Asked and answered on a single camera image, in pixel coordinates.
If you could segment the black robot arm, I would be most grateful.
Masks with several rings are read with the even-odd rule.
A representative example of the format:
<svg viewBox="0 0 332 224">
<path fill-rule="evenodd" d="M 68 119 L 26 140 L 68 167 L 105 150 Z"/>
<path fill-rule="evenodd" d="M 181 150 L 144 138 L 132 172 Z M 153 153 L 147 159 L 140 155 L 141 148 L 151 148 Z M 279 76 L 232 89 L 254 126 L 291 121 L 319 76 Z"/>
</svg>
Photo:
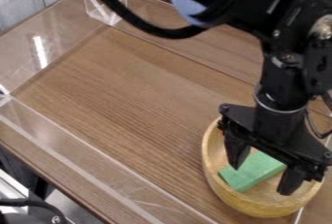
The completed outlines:
<svg viewBox="0 0 332 224">
<path fill-rule="evenodd" d="M 223 104 L 218 127 L 227 162 L 240 167 L 251 149 L 284 166 L 276 192 L 322 180 L 332 150 L 309 118 L 309 102 L 332 108 L 332 0 L 171 0 L 187 21 L 226 24 L 258 38 L 263 54 L 251 107 Z"/>
</svg>

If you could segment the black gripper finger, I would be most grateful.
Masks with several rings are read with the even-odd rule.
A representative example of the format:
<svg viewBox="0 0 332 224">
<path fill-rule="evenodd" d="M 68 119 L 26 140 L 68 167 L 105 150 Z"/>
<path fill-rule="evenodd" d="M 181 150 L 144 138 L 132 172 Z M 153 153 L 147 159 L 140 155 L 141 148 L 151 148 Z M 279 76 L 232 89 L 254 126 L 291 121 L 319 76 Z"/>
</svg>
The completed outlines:
<svg viewBox="0 0 332 224">
<path fill-rule="evenodd" d="M 224 131 L 224 148 L 227 153 L 227 163 L 236 170 L 250 153 L 248 137 L 246 134 Z"/>
<path fill-rule="evenodd" d="M 310 174 L 302 167 L 287 167 L 282 173 L 275 191 L 282 196 L 290 196 L 301 187 L 302 183 L 310 180 Z"/>
</svg>

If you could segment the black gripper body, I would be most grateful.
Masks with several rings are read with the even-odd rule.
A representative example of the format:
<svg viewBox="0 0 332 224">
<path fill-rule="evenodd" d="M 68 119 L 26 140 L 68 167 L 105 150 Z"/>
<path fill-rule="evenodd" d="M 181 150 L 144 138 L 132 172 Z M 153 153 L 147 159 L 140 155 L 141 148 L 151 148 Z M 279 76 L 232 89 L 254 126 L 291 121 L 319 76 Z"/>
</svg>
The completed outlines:
<svg viewBox="0 0 332 224">
<path fill-rule="evenodd" d="M 254 107 L 219 105 L 218 128 L 223 134 L 227 130 L 246 134 L 250 149 L 255 148 L 286 168 L 302 167 L 310 181 L 322 181 L 332 166 L 332 151 L 318 141 L 326 134 L 317 133 L 306 124 L 309 100 L 305 97 L 282 102 L 267 93 L 255 93 Z"/>
</svg>

